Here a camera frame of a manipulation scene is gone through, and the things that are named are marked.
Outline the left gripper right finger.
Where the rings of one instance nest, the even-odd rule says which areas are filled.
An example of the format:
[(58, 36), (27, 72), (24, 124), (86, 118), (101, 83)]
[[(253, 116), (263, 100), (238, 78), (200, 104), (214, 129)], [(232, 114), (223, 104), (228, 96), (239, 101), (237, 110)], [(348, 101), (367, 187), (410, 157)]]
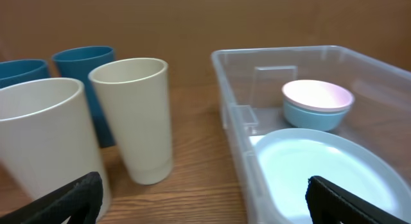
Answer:
[(305, 199), (313, 224), (408, 224), (320, 176), (308, 179)]

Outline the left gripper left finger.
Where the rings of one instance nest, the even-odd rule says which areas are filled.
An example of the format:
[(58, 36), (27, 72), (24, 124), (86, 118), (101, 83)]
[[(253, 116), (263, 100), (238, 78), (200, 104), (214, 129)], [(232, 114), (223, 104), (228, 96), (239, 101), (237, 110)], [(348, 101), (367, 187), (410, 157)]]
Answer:
[(1, 223), (95, 224), (102, 203), (102, 179), (93, 171), (2, 216)]

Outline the grey plate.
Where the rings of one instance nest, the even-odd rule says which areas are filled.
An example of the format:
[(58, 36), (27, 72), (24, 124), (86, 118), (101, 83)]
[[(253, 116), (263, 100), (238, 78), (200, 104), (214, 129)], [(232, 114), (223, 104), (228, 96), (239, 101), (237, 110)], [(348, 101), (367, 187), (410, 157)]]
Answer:
[(384, 160), (343, 137), (303, 128), (250, 136), (258, 209), (268, 223), (311, 223), (305, 194), (321, 176), (385, 212), (410, 221), (410, 186)]

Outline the light blue bowl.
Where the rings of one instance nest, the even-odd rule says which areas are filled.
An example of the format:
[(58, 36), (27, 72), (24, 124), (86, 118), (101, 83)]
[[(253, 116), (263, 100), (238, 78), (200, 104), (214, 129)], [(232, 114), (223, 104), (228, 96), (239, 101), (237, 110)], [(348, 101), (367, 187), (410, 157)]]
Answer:
[(284, 118), (294, 127), (328, 132), (340, 125), (350, 109), (336, 112), (319, 112), (298, 107), (283, 101)]

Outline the pink bowl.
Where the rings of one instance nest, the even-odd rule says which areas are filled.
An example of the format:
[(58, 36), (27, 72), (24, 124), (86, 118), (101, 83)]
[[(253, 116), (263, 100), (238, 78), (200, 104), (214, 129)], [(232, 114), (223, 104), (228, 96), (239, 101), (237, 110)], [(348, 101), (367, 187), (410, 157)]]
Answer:
[(354, 103), (354, 96), (347, 89), (318, 80), (294, 80), (281, 90), (286, 101), (306, 110), (339, 112)]

